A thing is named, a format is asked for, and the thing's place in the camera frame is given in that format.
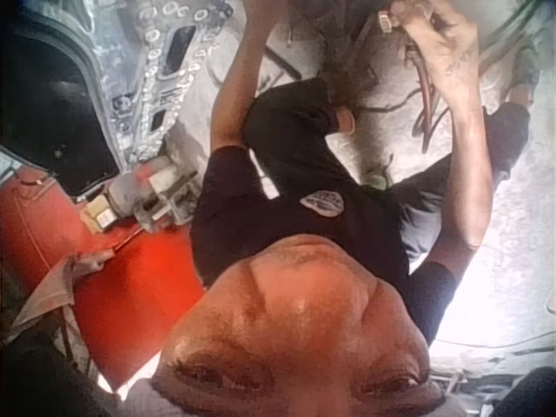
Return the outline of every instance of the eye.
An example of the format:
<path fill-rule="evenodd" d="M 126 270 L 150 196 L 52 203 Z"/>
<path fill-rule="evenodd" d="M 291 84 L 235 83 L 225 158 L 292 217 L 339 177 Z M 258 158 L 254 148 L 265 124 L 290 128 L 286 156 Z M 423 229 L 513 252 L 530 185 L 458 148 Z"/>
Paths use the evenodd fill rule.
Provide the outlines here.
<path fill-rule="evenodd" d="M 179 366 L 177 369 L 181 379 L 198 386 L 227 389 L 231 391 L 257 390 L 261 384 L 245 377 L 236 377 L 224 373 L 220 369 L 203 365 Z"/>
<path fill-rule="evenodd" d="M 417 378 L 411 375 L 397 376 L 391 380 L 366 384 L 361 387 L 364 394 L 390 394 L 407 391 L 420 385 Z"/>

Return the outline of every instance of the floor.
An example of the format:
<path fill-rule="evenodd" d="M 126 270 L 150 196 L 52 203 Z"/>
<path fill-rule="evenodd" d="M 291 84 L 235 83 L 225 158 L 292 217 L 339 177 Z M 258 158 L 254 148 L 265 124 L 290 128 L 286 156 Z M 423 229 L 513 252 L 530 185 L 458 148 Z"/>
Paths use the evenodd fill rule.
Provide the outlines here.
<path fill-rule="evenodd" d="M 206 67 L 201 71 L 189 92 L 188 101 L 195 106 L 182 110 L 172 132 L 174 153 L 192 162 L 201 173 L 209 155 L 209 117 L 217 82 L 224 77 L 238 44 L 237 33 L 231 28 L 241 27 L 244 19 L 241 1 L 229 2 L 235 7 L 236 20 L 222 32 L 211 51 L 210 70 Z M 478 23 L 484 36 L 503 23 L 520 2 L 453 3 Z M 438 370 L 463 369 L 472 375 L 523 374 L 554 361 L 550 351 L 554 346 L 554 19 L 545 21 L 546 17 L 553 17 L 550 4 L 546 2 L 544 13 L 530 28 L 532 33 L 541 25 L 547 29 L 542 45 L 545 71 L 532 110 L 530 142 L 511 180 L 498 190 L 485 244 L 468 269 L 431 348 L 432 363 Z M 307 25 L 296 24 L 290 35 L 288 25 L 282 23 L 269 45 L 303 78 L 314 76 L 321 67 L 324 43 Z M 418 87 L 414 69 L 406 69 L 397 57 L 397 45 L 396 36 L 378 32 L 365 42 L 357 73 L 359 85 L 364 86 L 358 94 L 358 107 L 396 104 Z M 481 82 L 484 103 L 490 112 L 499 105 L 511 62 L 509 56 L 494 65 Z M 374 87 L 369 82 L 369 64 L 380 80 Z M 288 74 L 265 59 L 260 86 L 291 81 Z M 394 156 L 388 174 L 398 182 L 425 169 L 451 148 L 451 123 L 447 117 L 428 154 L 421 154 L 420 138 L 411 136 L 420 109 L 417 95 L 407 106 L 389 114 L 358 111 L 358 129 L 353 137 L 330 136 L 329 146 L 352 175 L 365 182 L 369 171 L 387 165 L 390 156 Z M 275 195 L 269 181 L 264 182 L 269 195 Z"/>

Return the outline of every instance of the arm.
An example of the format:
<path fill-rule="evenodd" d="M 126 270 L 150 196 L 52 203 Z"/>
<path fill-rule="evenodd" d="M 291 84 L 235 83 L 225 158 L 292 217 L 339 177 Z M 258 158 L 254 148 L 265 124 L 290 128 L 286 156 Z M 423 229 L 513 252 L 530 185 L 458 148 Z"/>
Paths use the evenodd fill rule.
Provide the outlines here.
<path fill-rule="evenodd" d="M 396 2 L 394 23 L 419 45 L 434 85 L 453 120 L 453 153 L 442 228 L 426 261 L 460 280 L 490 222 L 493 178 L 479 93 L 479 47 L 474 23 L 447 0 L 430 0 L 445 27 L 436 31 L 415 1 Z"/>
<path fill-rule="evenodd" d="M 244 0 L 247 24 L 224 84 L 212 110 L 210 148 L 245 147 L 242 127 L 255 99 L 264 48 L 279 15 L 285 10 L 284 0 Z"/>

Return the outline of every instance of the leg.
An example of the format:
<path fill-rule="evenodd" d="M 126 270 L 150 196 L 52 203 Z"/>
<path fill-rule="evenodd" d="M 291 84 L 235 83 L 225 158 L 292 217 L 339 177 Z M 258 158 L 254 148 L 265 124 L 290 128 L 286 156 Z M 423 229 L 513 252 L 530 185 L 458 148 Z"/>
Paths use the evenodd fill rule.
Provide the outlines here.
<path fill-rule="evenodd" d="M 519 104 L 504 103 L 486 117 L 486 139 L 493 165 L 494 187 L 510 177 L 527 143 L 529 112 Z M 390 193 L 400 207 L 401 239 L 410 261 L 433 246 L 440 232 L 440 212 L 450 173 L 450 156 L 429 169 L 395 184 Z"/>
<path fill-rule="evenodd" d="M 243 138 L 281 194 L 355 184 L 327 146 L 338 119 L 319 78 L 271 89 L 248 113 Z"/>

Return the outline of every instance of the hand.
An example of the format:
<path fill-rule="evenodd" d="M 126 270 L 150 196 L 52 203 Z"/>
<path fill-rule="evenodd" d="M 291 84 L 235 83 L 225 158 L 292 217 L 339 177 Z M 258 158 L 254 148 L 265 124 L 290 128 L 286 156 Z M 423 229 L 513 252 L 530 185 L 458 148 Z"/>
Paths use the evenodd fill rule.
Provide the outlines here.
<path fill-rule="evenodd" d="M 422 3 L 423 0 L 394 2 L 393 24 L 401 25 L 417 43 L 433 84 L 451 109 L 476 103 L 480 99 L 476 24 L 459 14 L 447 0 L 428 0 L 443 23 L 443 29 L 436 31 L 425 16 L 427 7 Z"/>
<path fill-rule="evenodd" d="M 268 34 L 285 14 L 288 0 L 243 0 L 247 24 Z"/>

